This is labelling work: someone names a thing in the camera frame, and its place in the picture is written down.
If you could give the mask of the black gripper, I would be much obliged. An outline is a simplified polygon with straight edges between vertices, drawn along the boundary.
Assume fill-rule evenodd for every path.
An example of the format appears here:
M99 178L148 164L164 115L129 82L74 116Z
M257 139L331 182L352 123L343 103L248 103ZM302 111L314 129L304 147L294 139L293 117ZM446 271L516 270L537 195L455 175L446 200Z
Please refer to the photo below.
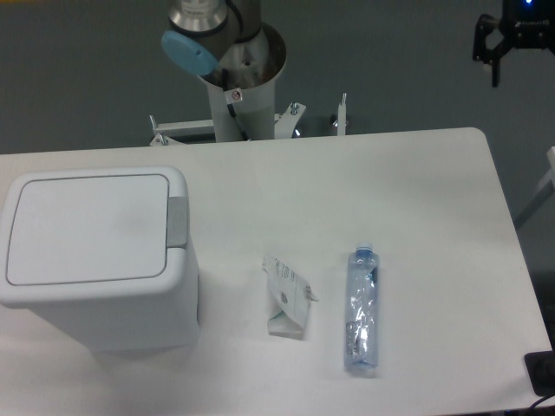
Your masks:
M503 36L492 46L493 32L498 27ZM474 28L472 57L491 67L493 88L500 83L501 59L512 48L554 52L553 0L505 0L500 23L491 15L480 15Z

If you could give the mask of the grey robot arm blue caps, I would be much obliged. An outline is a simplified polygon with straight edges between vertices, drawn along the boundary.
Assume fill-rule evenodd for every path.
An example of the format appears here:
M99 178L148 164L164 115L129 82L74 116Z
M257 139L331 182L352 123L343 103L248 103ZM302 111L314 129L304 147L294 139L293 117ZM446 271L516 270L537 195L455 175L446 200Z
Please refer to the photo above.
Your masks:
M258 1L172 1L161 47L180 69L230 90L256 88L286 61L281 35L261 20ZM512 49L554 49L552 1L505 1L501 17L482 14L472 58L500 83L500 61Z

